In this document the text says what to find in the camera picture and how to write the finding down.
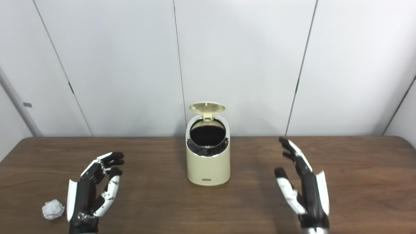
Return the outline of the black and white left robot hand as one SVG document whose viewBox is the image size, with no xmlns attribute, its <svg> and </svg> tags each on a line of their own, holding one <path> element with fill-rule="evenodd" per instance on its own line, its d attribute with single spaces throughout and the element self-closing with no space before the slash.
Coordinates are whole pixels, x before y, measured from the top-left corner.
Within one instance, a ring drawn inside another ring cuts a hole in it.
<svg viewBox="0 0 416 234">
<path fill-rule="evenodd" d="M 67 221 L 70 234 L 97 234 L 99 219 L 112 206 L 123 174 L 123 152 L 109 152 L 92 160 L 79 181 L 69 180 Z"/>
</svg>

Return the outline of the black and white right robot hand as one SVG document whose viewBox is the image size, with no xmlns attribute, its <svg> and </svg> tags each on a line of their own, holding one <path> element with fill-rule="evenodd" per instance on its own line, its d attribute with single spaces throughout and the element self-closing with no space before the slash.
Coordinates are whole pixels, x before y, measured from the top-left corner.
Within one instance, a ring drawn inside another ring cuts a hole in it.
<svg viewBox="0 0 416 234">
<path fill-rule="evenodd" d="M 324 171 L 314 173 L 302 150 L 287 138 L 279 137 L 284 148 L 282 155 L 290 159 L 301 180 L 301 192 L 290 182 L 282 167 L 275 168 L 277 184 L 288 205 L 298 216 L 304 234 L 328 234 L 330 232 L 330 202 Z"/>
</svg>

